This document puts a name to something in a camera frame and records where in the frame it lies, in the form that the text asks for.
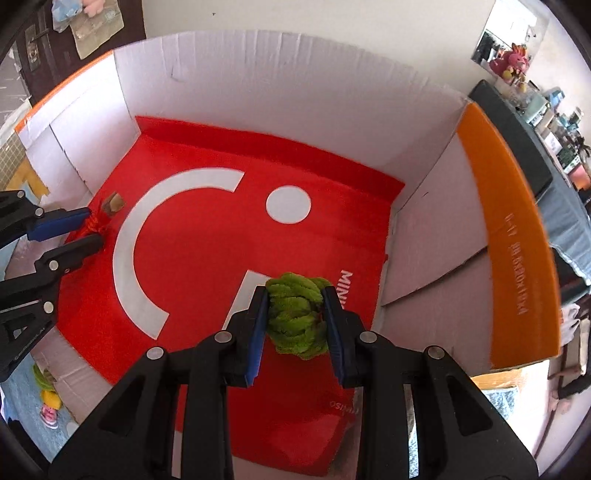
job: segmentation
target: white circle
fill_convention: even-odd
[[[312,201],[305,190],[288,185],[273,190],[267,197],[267,213],[279,223],[298,223],[310,213]]]

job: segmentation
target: red carpet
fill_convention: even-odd
[[[117,191],[126,206],[112,221],[104,250],[66,276],[60,292],[59,329],[109,382],[154,345],[176,351],[218,331],[247,270],[273,277],[293,271],[335,284],[342,271],[350,272],[346,308],[370,324],[399,181],[267,135],[158,119],[138,123],[142,135],[90,205]],[[166,200],[150,213],[135,245],[141,288],[169,312],[152,340],[128,319],[115,291],[117,234],[150,188],[203,167],[245,174],[233,193],[205,188]],[[267,213],[267,197],[282,186],[297,186],[311,200],[299,223],[279,223]],[[263,465],[325,475],[350,422],[342,405],[351,399],[328,355],[306,362],[276,354],[267,341],[254,386],[229,392],[232,451]]]

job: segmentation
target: green fuzzy object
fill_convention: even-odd
[[[329,285],[325,278],[306,278],[295,273],[267,281],[271,299],[267,334],[277,353],[310,360],[328,351],[326,322],[320,314],[324,300],[320,290]]]
[[[45,370],[45,372],[42,373],[37,364],[33,364],[33,377],[35,378],[37,386],[42,390],[55,392],[53,383],[48,379],[50,375],[51,374],[48,370]]]

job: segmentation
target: blue floor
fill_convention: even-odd
[[[72,417],[65,408],[61,408],[57,415],[57,430],[47,428],[41,421],[39,411],[43,403],[39,396],[41,390],[33,376],[31,355],[27,355],[10,378],[1,385],[6,396],[7,416],[19,420],[41,453],[52,461],[69,438],[66,425]]]

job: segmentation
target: pink toy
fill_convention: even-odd
[[[92,18],[103,11],[105,0],[82,0],[82,5],[84,13]]]
[[[491,60],[489,63],[491,70],[498,76],[503,76],[503,73],[512,67],[512,71],[518,74],[525,73],[530,68],[530,62],[527,59],[527,49],[523,45],[513,45],[512,50],[506,51],[502,56]]]
[[[47,428],[52,430],[57,429],[57,410],[43,404],[39,415],[41,417],[41,421]]]

